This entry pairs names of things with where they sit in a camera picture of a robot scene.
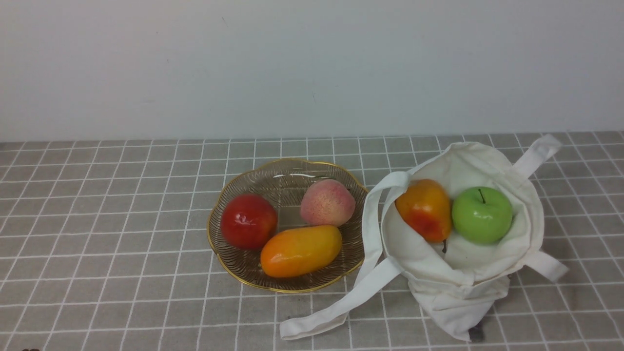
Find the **white wall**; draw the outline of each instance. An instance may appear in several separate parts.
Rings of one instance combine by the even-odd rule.
[[[0,140],[624,129],[623,16],[622,0],[0,0]]]

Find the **peach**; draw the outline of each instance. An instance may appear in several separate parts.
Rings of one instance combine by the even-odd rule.
[[[301,200],[301,218],[310,225],[339,227],[351,218],[355,199],[337,180],[325,179],[312,184]]]

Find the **mango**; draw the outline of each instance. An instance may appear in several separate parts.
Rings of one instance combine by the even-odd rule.
[[[333,225],[284,230],[262,248],[260,265],[273,278],[297,277],[330,264],[342,244],[340,230]]]

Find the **green apple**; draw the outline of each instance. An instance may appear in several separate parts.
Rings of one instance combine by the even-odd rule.
[[[514,210],[509,199],[490,187],[472,187],[455,199],[451,210],[453,226],[466,240],[493,244],[511,227]]]

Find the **red apple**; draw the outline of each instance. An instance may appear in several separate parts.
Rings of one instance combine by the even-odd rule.
[[[262,196],[243,194],[225,206],[221,234],[234,247],[260,250],[277,228],[277,212]]]

